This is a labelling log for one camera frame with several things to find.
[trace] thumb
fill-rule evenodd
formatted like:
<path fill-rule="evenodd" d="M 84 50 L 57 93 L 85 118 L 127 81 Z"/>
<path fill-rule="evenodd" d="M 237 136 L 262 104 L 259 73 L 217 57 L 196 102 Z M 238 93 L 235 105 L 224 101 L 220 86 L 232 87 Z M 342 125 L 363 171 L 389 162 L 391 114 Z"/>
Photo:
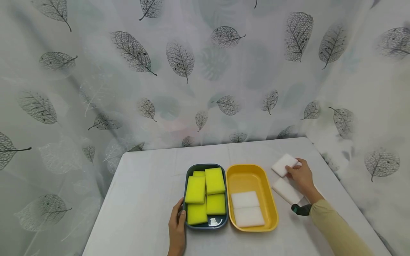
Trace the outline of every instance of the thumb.
<path fill-rule="evenodd" d="M 295 170 L 294 170 L 292 167 L 290 167 L 290 166 L 287 165 L 287 166 L 285 166 L 285 168 L 286 168 L 286 170 L 287 170 L 288 173 L 290 173 L 290 174 L 292 174 L 292 175 L 295 173 Z"/>
<path fill-rule="evenodd" d="M 178 230 L 183 231 L 184 226 L 185 226 L 185 220 L 187 219 L 187 212 L 185 210 L 182 210 L 179 222 L 178 222 Z"/>

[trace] white table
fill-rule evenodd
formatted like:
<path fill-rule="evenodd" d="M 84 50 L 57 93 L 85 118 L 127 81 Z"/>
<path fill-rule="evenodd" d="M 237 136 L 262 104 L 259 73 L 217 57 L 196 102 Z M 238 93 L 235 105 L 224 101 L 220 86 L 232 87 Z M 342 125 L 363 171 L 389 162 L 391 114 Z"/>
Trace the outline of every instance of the white table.
<path fill-rule="evenodd" d="M 324 197 L 375 255 L 389 255 L 313 144 L 307 138 L 293 138 L 125 153 L 83 256 L 165 256 L 169 246 L 169 216 L 172 206 L 184 195 L 189 167 L 217 163 L 226 171 L 233 164 L 257 164 L 272 183 L 279 176 L 270 167 L 284 153 L 306 159 L 314 183 Z M 240 232 L 230 222 L 216 231 L 187 229 L 185 255 L 332 255 L 310 217 L 293 213 L 290 205 L 274 191 L 273 197 L 279 225 L 272 232 Z"/>

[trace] plastic tray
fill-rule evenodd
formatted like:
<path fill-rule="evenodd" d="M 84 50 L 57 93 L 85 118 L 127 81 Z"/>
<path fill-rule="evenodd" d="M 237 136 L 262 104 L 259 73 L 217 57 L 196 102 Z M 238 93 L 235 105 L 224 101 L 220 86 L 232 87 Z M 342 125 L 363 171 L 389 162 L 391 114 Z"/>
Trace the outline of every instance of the plastic tray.
<path fill-rule="evenodd" d="M 188 185 L 188 177 L 192 176 L 194 171 L 204 171 L 205 169 L 210 169 L 210 168 L 218 168 L 220 167 L 222 169 L 222 176 L 223 176 L 223 181 L 225 183 L 225 188 L 226 188 L 226 177 L 225 177 L 225 170 L 222 168 L 222 166 L 214 164 L 214 163 L 205 163 L 205 164 L 196 164 L 191 166 L 188 171 L 187 171 L 187 178 L 185 180 L 185 192 L 184 192 L 184 197 L 185 194 L 187 193 L 187 185 Z M 183 206 L 184 210 L 187 211 L 188 205 L 184 203 Z M 203 224 L 198 224 L 198 225 L 189 225 L 187 221 L 185 221 L 185 224 L 191 228 L 191 229 L 199 229 L 199 230 L 206 230 L 206 229 L 219 229 L 223 226 L 225 226 L 226 222 L 228 221 L 228 196 L 227 192 L 225 192 L 225 215 L 208 215 L 208 223 L 203 223 Z"/>
<path fill-rule="evenodd" d="M 233 165 L 226 172 L 229 218 L 232 224 L 244 232 L 268 232 L 279 222 L 278 212 L 265 171 L 257 165 Z M 260 209 L 265 220 L 264 226 L 240 228 L 236 225 L 231 194 L 256 191 Z"/>

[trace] curtain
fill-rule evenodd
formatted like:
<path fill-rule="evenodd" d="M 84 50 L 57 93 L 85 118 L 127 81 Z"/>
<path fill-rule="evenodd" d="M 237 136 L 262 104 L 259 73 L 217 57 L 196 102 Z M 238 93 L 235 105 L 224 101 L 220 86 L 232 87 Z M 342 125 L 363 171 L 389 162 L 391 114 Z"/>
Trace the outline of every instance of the curtain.
<path fill-rule="evenodd" d="M 81 255 L 127 151 L 307 135 L 406 255 L 410 8 L 395 3 L 3 1 L 2 252 Z M 375 167 L 382 155 L 388 170 Z"/>

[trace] beige sleeve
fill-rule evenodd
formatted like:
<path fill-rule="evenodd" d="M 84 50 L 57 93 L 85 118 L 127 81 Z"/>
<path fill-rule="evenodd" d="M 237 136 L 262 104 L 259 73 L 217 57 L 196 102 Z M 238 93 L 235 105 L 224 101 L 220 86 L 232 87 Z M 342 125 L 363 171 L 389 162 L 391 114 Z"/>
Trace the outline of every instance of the beige sleeve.
<path fill-rule="evenodd" d="M 335 256 L 371 256 L 370 248 L 326 200 L 312 205 L 313 223 L 328 241 Z"/>

